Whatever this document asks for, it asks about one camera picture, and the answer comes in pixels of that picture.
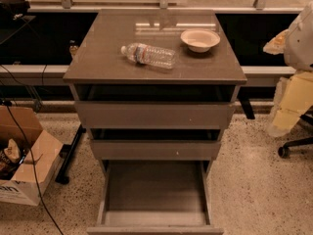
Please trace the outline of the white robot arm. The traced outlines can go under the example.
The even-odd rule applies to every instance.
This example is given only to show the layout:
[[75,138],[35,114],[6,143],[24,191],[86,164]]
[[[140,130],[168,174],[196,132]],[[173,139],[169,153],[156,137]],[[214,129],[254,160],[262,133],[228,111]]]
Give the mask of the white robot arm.
[[300,117],[313,106],[313,2],[309,2],[290,26],[263,47],[268,54],[284,55],[295,69],[290,78],[276,85],[267,132],[280,137],[288,134]]

